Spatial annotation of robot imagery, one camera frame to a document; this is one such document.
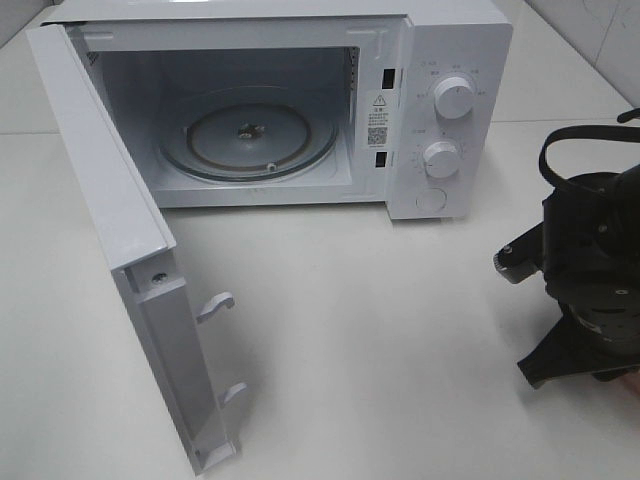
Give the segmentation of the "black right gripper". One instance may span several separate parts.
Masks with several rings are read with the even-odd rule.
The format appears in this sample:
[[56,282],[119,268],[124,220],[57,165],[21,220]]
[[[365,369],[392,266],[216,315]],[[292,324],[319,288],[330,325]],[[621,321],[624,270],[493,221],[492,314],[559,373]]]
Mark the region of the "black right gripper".
[[608,382],[639,371],[639,175],[604,172],[563,179],[544,221],[503,246],[495,270],[518,284],[543,271],[560,319],[517,366],[533,388],[591,375]]

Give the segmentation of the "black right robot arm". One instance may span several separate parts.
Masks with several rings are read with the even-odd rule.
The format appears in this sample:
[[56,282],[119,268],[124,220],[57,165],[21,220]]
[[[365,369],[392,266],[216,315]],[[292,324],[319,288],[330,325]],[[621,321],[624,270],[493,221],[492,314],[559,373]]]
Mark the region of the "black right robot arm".
[[541,272],[561,319],[518,367],[538,388],[639,369],[639,170],[582,174],[584,196],[555,189],[543,220],[502,247],[496,270],[517,284]]

